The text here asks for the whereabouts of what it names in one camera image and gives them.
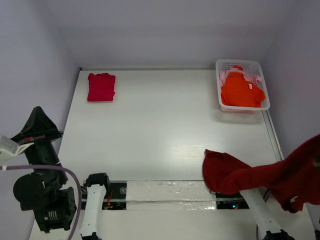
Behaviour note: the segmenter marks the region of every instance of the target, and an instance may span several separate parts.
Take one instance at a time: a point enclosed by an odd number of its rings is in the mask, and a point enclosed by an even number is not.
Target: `laundry basket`
[[[219,81],[219,72],[227,71],[234,65],[238,65],[243,68],[246,73],[255,74],[262,78],[262,82],[259,83],[258,87],[264,92],[265,100],[261,103],[261,107],[245,107],[245,106],[228,106],[222,103],[221,99],[221,87]],[[238,60],[238,59],[219,59],[215,63],[216,69],[216,85],[218,88],[219,103],[221,111],[230,113],[256,113],[258,111],[268,110],[270,108],[270,101],[267,91],[267,86],[264,78],[264,74],[261,69],[261,65],[256,61],[249,60]]]

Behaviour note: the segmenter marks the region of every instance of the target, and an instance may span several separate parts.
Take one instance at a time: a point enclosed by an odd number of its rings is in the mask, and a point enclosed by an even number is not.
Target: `white wall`
[[[47,3],[2,0],[0,22],[0,133],[11,137],[20,132],[35,106],[42,106],[63,130],[79,67]],[[9,163],[28,164],[24,156]],[[1,239],[29,239],[33,212],[22,212],[13,195],[16,179],[25,173],[0,173]]]
[[[82,67],[260,61],[295,0],[47,0]]]
[[[298,0],[261,62],[270,114],[285,156],[320,134],[319,13],[319,0]],[[320,229],[320,208],[309,210]]]

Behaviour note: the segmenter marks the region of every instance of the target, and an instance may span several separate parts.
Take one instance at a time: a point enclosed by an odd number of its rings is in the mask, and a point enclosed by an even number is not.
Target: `orange cloth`
[[[221,89],[221,98],[224,105],[261,108],[261,102],[266,96],[264,91],[246,81],[242,73],[230,72]]]

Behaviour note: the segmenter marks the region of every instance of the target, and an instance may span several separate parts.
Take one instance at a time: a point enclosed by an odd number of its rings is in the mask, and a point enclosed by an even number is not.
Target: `table surface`
[[[276,162],[261,112],[220,111],[215,70],[116,70],[113,102],[87,102],[81,71],[59,158],[78,178],[202,180],[205,149],[251,166]]]
[[[127,210],[100,213],[102,239],[254,240],[250,210],[215,210],[204,182],[191,180],[202,180],[205,149],[251,166],[276,162],[263,114],[221,112],[214,70],[108,71],[116,75],[109,103],[87,102],[89,73],[79,74],[59,158],[80,180],[107,172],[112,181],[128,181]],[[268,205],[296,240],[314,238],[306,208],[290,214],[273,199]],[[82,217],[74,240],[81,239]],[[68,234],[44,234],[34,222],[30,240]]]

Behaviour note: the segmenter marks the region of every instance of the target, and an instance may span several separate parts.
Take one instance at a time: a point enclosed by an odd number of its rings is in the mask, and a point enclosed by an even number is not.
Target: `dark red cloth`
[[[88,102],[111,102],[114,100],[116,76],[108,73],[90,73]]]
[[[205,150],[203,178],[211,191],[227,195],[269,188],[285,211],[296,213],[302,210],[304,203],[320,204],[320,172],[315,167],[318,154],[320,134],[285,160],[257,167],[250,167],[227,153]]]

